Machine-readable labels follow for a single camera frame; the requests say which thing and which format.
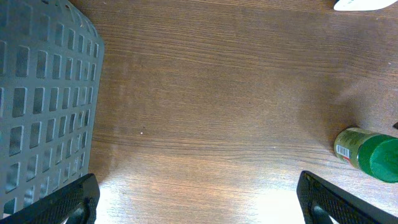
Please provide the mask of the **green lid jar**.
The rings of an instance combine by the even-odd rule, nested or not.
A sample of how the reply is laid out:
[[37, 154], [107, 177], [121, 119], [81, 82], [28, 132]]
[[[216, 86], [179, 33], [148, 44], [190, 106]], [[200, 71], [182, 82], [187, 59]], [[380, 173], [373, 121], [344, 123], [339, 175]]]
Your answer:
[[348, 128], [334, 141], [338, 158], [376, 179], [397, 182], [397, 138], [361, 128]]

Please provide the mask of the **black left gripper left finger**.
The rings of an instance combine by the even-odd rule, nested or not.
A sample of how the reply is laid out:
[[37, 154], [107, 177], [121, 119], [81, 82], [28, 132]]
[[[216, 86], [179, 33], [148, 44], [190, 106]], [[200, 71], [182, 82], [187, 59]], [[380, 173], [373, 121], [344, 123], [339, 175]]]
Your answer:
[[100, 188], [94, 174], [86, 174], [1, 223], [89, 223], [96, 220]]

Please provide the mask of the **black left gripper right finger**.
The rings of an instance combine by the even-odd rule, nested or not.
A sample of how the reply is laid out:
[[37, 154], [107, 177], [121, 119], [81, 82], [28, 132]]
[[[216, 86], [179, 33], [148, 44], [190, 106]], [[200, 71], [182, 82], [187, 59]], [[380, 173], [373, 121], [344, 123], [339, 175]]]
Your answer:
[[305, 223], [397, 223], [397, 217], [304, 170], [297, 197]]

